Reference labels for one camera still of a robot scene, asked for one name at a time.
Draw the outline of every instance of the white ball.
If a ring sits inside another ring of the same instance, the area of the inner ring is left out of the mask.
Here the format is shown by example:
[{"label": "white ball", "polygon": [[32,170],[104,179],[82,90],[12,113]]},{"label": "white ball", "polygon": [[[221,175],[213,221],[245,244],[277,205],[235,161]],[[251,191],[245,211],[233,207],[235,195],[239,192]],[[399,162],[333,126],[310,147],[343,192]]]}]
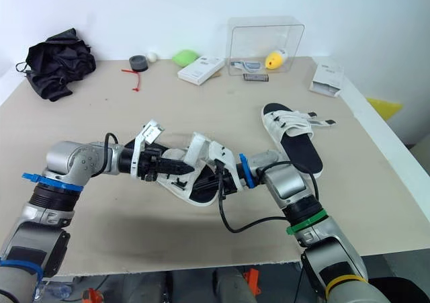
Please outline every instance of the white ball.
[{"label": "white ball", "polygon": [[149,61],[149,62],[155,62],[155,61],[157,61],[157,55],[154,53],[154,52],[148,52],[148,54],[146,55],[146,59]]}]

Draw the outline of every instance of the yellow object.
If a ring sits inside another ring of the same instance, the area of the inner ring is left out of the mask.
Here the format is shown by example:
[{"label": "yellow object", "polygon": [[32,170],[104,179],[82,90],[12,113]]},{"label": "yellow object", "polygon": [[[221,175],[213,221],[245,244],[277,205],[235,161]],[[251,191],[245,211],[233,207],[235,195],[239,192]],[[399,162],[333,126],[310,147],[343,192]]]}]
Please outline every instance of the yellow object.
[{"label": "yellow object", "polygon": [[343,282],[343,281],[347,281],[349,279],[352,279],[354,281],[361,281],[361,282],[365,282],[367,283],[368,281],[366,281],[364,278],[362,278],[361,276],[358,275],[353,275],[353,274],[349,274],[349,275],[342,275],[339,277],[336,277],[335,279],[332,279],[331,282],[327,285],[327,287],[325,288],[325,298],[329,298],[329,293],[330,290],[338,283]]},{"label": "yellow object", "polygon": [[384,119],[388,120],[396,112],[403,108],[401,103],[390,103],[389,101],[384,101],[380,99],[366,98],[370,105],[378,112],[378,114]]},{"label": "yellow object", "polygon": [[270,52],[269,55],[266,57],[265,67],[267,69],[279,68],[287,60],[287,57],[287,52],[284,49]]}]

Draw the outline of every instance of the yellow toy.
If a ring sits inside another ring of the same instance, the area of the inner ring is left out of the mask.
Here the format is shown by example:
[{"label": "yellow toy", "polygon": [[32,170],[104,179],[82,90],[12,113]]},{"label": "yellow toy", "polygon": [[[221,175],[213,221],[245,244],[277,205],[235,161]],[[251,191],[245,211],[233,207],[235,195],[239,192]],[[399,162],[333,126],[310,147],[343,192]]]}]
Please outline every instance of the yellow toy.
[{"label": "yellow toy", "polygon": [[267,69],[276,69],[284,64],[287,60],[287,51],[284,49],[275,50],[270,52],[266,57],[265,66]]}]

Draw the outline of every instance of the black bag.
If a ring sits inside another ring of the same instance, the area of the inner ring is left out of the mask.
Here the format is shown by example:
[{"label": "black bag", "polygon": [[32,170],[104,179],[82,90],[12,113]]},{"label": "black bag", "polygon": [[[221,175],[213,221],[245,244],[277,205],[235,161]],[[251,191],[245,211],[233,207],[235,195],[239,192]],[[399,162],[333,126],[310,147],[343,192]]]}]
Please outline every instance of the black bag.
[{"label": "black bag", "polygon": [[57,101],[69,96],[72,91],[66,84],[82,80],[95,70],[95,60],[84,41],[71,28],[63,33],[51,36],[45,42],[28,49],[26,66],[16,70],[26,74],[34,91],[43,99]]}]

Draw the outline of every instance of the black slipper sole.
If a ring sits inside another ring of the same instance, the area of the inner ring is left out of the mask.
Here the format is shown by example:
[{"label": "black slipper sole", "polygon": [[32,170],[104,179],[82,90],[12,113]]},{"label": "black slipper sole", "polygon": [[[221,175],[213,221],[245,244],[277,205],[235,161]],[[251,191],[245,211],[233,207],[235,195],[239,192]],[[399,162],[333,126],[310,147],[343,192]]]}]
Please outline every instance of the black slipper sole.
[{"label": "black slipper sole", "polygon": [[[286,110],[291,112],[290,108],[281,105],[280,103],[269,103],[263,108],[263,115],[276,112],[278,110]],[[295,137],[290,137],[287,134],[284,134],[281,139],[281,145],[291,162],[296,162],[303,165],[312,174],[321,173],[323,170],[323,162],[321,161],[307,134]]]}]

